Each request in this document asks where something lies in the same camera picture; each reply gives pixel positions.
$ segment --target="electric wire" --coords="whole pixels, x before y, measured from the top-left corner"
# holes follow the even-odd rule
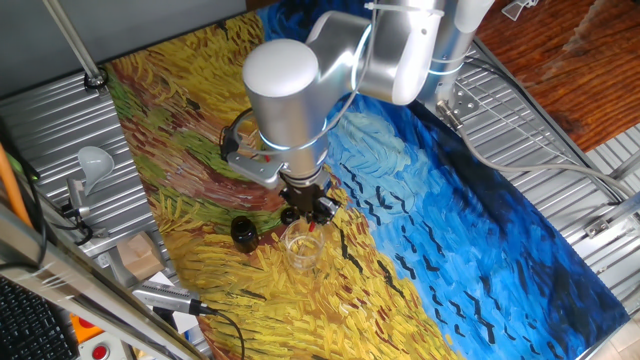
[[[473,67],[476,67],[478,69],[482,69],[485,71],[488,71],[496,76],[498,76],[499,78],[503,79],[504,81],[506,81],[508,84],[510,84],[512,86],[513,89],[515,89],[521,96],[522,98],[529,103],[529,105],[531,106],[531,108],[533,108],[539,116],[541,116],[542,118],[545,117],[545,115],[537,108],[537,106],[533,103],[533,101],[530,99],[529,95],[522,90],[520,84],[518,84],[515,80],[513,80],[507,73],[505,73],[502,69],[495,67],[493,64],[484,61],[482,59],[476,58],[476,57],[472,57],[472,56],[467,56],[467,59],[469,61],[465,62],[465,64],[467,65],[471,65]],[[572,162],[573,164],[579,166],[580,168],[583,169],[589,169],[588,167],[585,166],[581,166],[579,163],[577,163],[575,160],[568,158],[566,156],[564,156],[563,154],[554,151],[553,149],[550,149],[549,147],[545,146],[544,144],[540,143],[537,139],[535,139],[534,137],[532,137],[530,134],[527,134],[524,130],[520,129],[519,127],[511,124],[511,122],[507,119],[505,119],[503,116],[499,115],[498,113],[496,113],[495,111],[493,111],[493,109],[489,108],[487,105],[485,105],[483,102],[481,102],[475,95],[473,95],[473,93],[471,93],[471,91],[469,91],[467,88],[465,88],[464,86],[462,86],[462,84],[456,82],[458,84],[458,86],[460,86],[461,88],[463,88],[469,95],[471,95],[471,97],[477,101],[482,107],[486,108],[488,111],[490,111],[491,113],[493,113],[494,115],[496,115],[498,118],[502,119],[504,122],[506,122],[509,126],[517,129],[518,131],[520,131],[521,133],[525,134],[527,137],[529,137],[531,140],[535,141],[538,145],[540,145],[542,148],[546,149],[547,151],[553,153],[554,155],[557,155],[567,161]],[[483,90],[480,86],[478,86],[477,84],[474,84],[474,86],[478,87],[479,89]],[[513,111],[517,116],[520,116],[515,110],[509,108],[511,111]],[[609,179],[615,181],[618,185],[623,186],[626,190],[623,190],[622,188],[620,188],[619,186],[616,186],[615,184],[611,183],[610,181],[605,181],[600,177],[596,177],[596,181],[600,182],[605,188],[607,188],[618,200],[622,201],[623,199],[621,199],[612,189],[611,189],[611,185],[613,187],[616,187],[618,189],[620,189],[623,193],[625,193],[625,195],[629,196],[629,189],[628,187],[624,186],[621,182],[611,178],[608,176]]]
[[[469,94],[475,101],[478,102],[478,104],[480,104],[480,106],[484,107],[485,109],[487,109],[490,113],[492,113],[493,115],[497,116],[499,119],[501,119],[502,121],[504,121],[507,125],[509,125],[511,128],[519,131],[520,133],[522,133],[524,136],[528,137],[529,139],[531,139],[533,142],[535,142],[536,144],[540,145],[542,148],[544,148],[545,150],[549,151],[550,153],[561,157],[564,160],[570,161],[576,165],[578,165],[578,163],[571,159],[568,158],[567,156],[563,155],[561,152],[555,151],[553,149],[551,149],[550,147],[546,146],[545,144],[541,143],[538,139],[536,139],[535,137],[533,137],[531,134],[527,133],[526,131],[522,130],[521,128],[519,128],[518,126],[515,126],[511,123],[511,121],[507,120],[504,116],[498,114],[496,111],[494,111],[492,108],[488,107],[484,102],[482,102],[477,96],[473,95],[473,93],[471,91],[469,91],[469,89],[465,88],[462,84],[460,84],[458,81],[456,81],[456,84],[458,84],[458,86],[460,86],[462,89],[464,89],[464,91],[467,92],[467,94]],[[479,88],[480,90],[485,91],[484,89],[482,89],[480,86],[478,86],[477,84],[474,84],[475,87]],[[500,102],[502,105],[504,105],[505,107],[509,108],[506,104],[504,104],[503,102],[501,102],[500,100],[497,100],[495,97],[492,96],[492,98],[498,102]],[[511,110],[516,117],[522,117],[520,114],[518,114],[515,110],[509,108],[509,110]]]
[[[240,327],[238,326],[238,324],[236,324],[236,322],[233,321],[227,315],[221,313],[220,311],[218,311],[216,309],[212,309],[209,306],[207,306],[206,308],[203,308],[202,313],[203,314],[207,314],[207,315],[219,316],[219,317],[225,319],[229,323],[229,325],[233,326],[236,329],[236,332],[238,333],[238,338],[240,338],[240,348],[241,348],[241,351],[242,351],[242,355],[241,355],[240,359],[244,360],[244,352],[245,352],[244,337],[242,337],[242,331],[240,330]]]
[[[4,152],[4,148],[2,147],[2,145],[0,145],[0,158],[4,158],[7,159],[6,157],[6,153]],[[47,222],[44,219],[44,214],[42,212],[42,204],[40,203],[40,198],[38,197],[38,191],[36,189],[35,184],[33,183],[33,178],[36,177],[37,174],[33,174],[29,171],[29,169],[33,169],[31,166],[29,166],[28,164],[23,163],[23,161],[19,161],[20,165],[22,166],[23,171],[25,171],[25,179],[27,181],[27,183],[29,184],[29,189],[31,190],[31,195],[33,197],[33,202],[35,205],[35,214],[30,214],[30,216],[28,217],[28,219],[30,219],[30,221],[28,223],[26,223],[27,225],[29,225],[31,228],[34,228],[33,224],[39,224],[40,225],[40,235],[42,236],[42,241],[40,243],[40,253],[38,254],[38,259],[36,260],[36,265],[33,264],[29,264],[29,263],[25,263],[25,262],[12,262],[12,263],[5,263],[0,265],[0,272],[3,272],[5,270],[9,270],[9,269],[23,269],[27,272],[30,273],[34,273],[38,270],[40,270],[40,268],[42,267],[42,263],[44,262],[44,258],[47,254],[47,244],[48,244],[48,240],[47,240]],[[7,173],[5,173],[5,170],[3,171],[3,175],[2,175],[2,179],[5,183],[5,187],[7,184],[7,181],[5,180],[5,176],[8,178],[9,175]],[[13,176],[13,179],[15,180],[15,175],[13,173],[13,170],[11,169],[11,167],[9,167],[9,172],[10,175]],[[20,201],[22,202],[22,205],[24,206],[24,201],[25,199],[23,197],[20,198]]]
[[[495,164],[489,160],[487,160],[486,158],[484,158],[482,155],[480,155],[480,153],[478,152],[478,150],[475,148],[475,146],[473,146],[473,144],[471,143],[471,140],[469,139],[469,135],[467,135],[467,131],[464,129],[464,127],[461,127],[458,129],[458,133],[460,134],[460,137],[462,138],[462,141],[464,141],[465,145],[467,145],[467,147],[469,148],[469,151],[471,152],[471,154],[473,154],[473,156],[476,157],[476,159],[478,159],[478,161],[480,161],[481,163],[487,165],[490,168],[493,168],[495,170],[498,171],[502,171],[502,172],[531,172],[531,171],[542,171],[542,170],[572,170],[572,171],[577,171],[583,174],[587,174],[587,175],[591,175],[594,176],[608,184],[610,184],[611,186],[614,186],[618,189],[620,189],[620,191],[622,191],[625,195],[627,195],[628,197],[632,197],[634,194],[633,191],[631,191],[629,188],[627,188],[626,186],[624,186],[623,184],[621,184],[620,182],[618,182],[617,180],[613,179],[610,176],[607,176],[605,174],[602,174],[599,171],[595,171],[583,166],[578,166],[578,165],[572,165],[572,164],[540,164],[540,165],[534,165],[534,166],[502,166],[502,165],[498,165]]]

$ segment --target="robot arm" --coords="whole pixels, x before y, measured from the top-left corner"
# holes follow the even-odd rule
[[[447,9],[450,3],[457,5],[451,10],[455,19],[456,9],[472,7],[475,10],[465,14],[477,14],[475,4],[488,3],[488,9],[492,2],[380,1],[370,6],[379,14],[373,23],[331,11],[318,19],[306,43],[282,39],[260,45],[245,61],[243,80],[260,136],[270,149],[270,162],[230,152],[229,165],[268,188],[275,188],[281,178],[285,183],[281,195],[300,214],[309,221],[330,221],[339,204],[326,195],[331,182],[322,167],[328,152],[326,133],[332,126],[327,115],[336,102],[357,91],[406,105],[425,94],[423,86],[435,66],[434,48],[445,40],[437,36],[442,16],[447,17],[445,5]],[[477,24],[462,30],[470,28],[469,42],[460,45],[466,46],[465,53]]]

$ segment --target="keyboard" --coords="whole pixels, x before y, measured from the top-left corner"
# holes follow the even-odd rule
[[[0,358],[75,359],[47,301],[0,276]]]

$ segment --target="metal pole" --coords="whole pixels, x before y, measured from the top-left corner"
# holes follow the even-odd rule
[[[0,229],[2,260],[28,258],[35,262],[42,241],[40,235],[1,204]],[[47,247],[40,271],[28,274],[16,268],[5,270],[2,275],[157,359],[204,359],[144,304],[108,279],[70,240],[64,236],[57,240],[57,246]]]
[[[42,0],[44,5],[49,10],[49,13],[58,24],[60,31],[69,42],[69,46],[76,54],[76,57],[80,61],[80,64],[84,68],[84,71],[87,73],[88,81],[91,86],[100,86],[104,83],[104,78],[96,66],[96,63],[93,61],[93,58],[87,51],[87,48],[84,46],[80,35],[76,31],[75,27],[69,20],[69,17],[64,12],[62,5],[58,0]]]

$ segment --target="glass cup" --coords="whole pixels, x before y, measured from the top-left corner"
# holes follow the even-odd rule
[[[280,240],[287,249],[289,264],[303,271],[316,266],[325,241],[322,226],[310,227],[304,219],[291,223]]]

